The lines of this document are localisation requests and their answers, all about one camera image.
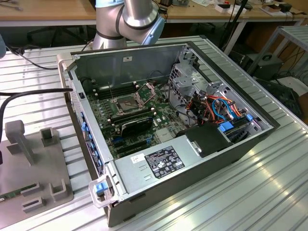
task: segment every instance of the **side panel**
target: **side panel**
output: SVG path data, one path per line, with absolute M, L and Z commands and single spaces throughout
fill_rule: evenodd
M 216 156 L 182 174 L 145 191 L 129 201 L 108 208 L 108 226 L 113 227 L 136 214 L 154 206 L 162 200 L 201 181 L 222 168 L 238 161 L 259 142 L 267 138 L 274 130 L 264 133 L 228 152 Z

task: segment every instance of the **blue cable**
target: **blue cable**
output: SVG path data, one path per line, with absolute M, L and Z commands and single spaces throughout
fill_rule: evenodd
M 215 109 L 215 100 L 214 100 L 213 103 L 212 103 L 212 108 L 213 108 L 213 112 L 214 112 L 218 117 L 220 117 L 220 118 L 222 118 L 224 121 L 226 121 L 226 118 L 225 118 L 225 117 L 223 117 L 222 115 L 220 115 L 220 114 L 217 113 L 217 111 L 216 111 L 216 109 Z
M 219 114 L 217 113 L 216 109 L 215 109 L 215 101 L 216 101 L 216 100 L 222 101 L 222 102 L 227 106 L 228 111 L 230 112 L 230 114 L 231 114 L 234 118 L 237 118 L 237 117 L 238 117 L 238 116 L 230 109 L 228 103 L 227 103 L 225 100 L 223 100 L 223 99 L 215 99 L 215 100 L 213 101 L 213 103 L 212 103 L 213 111 L 214 111 L 214 113 L 215 113 L 217 116 L 223 118 L 223 120 L 226 121 L 226 118 L 223 117 L 222 115 L 219 115 Z

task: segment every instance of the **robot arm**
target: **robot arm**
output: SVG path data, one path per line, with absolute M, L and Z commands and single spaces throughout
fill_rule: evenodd
M 165 20 L 151 0 L 96 0 L 95 7 L 94 50 L 125 47 L 125 38 L 154 44 L 164 28 Z

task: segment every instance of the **motherboard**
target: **motherboard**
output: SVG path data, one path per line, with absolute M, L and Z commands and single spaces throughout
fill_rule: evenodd
M 171 108 L 165 86 L 155 81 L 94 90 L 87 97 L 115 159 L 171 140 L 187 128 Z

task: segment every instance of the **circuit board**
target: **circuit board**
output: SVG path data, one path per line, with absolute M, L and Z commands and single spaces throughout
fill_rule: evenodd
M 138 82 L 138 85 L 143 87 L 138 90 L 140 98 L 137 103 L 133 101 L 133 98 L 136 98 L 134 93 L 103 100 L 98 99 L 95 95 L 87 96 L 109 150 L 115 159 L 170 140 L 179 131 L 186 129 L 176 111 L 170 107 L 166 100 L 166 93 L 161 90 L 162 86 L 153 87 L 155 92 L 153 96 L 153 92 L 148 87 L 144 87 L 145 84 L 147 84 L 146 81 Z M 108 121 L 112 116 L 121 117 L 121 114 L 146 108 L 155 111 L 153 124 L 149 129 L 139 134 L 123 138 L 116 131 L 117 125 L 110 124 Z
M 1 202 L 1 201 L 4 201 L 4 200 L 6 200 L 6 199 L 10 199 L 10 198 L 14 198 L 14 197 L 16 197 L 16 196 L 19 196 L 19 195 L 21 195 L 21 192 L 22 192 L 22 191 L 27 190 L 27 189 L 31 189 L 31 188 L 33 188 L 34 186 L 36 186 L 36 184 L 31 184 L 31 185 L 26 186 L 26 187 L 23 187 L 23 188 L 21 188 L 21 189 L 17 189 L 17 190 L 15 190 L 15 191 L 13 191 L 13 192 L 8 192 L 8 193 L 5 193 L 5 194 L 3 194 L 3 195 L 0 195 L 0 202 Z

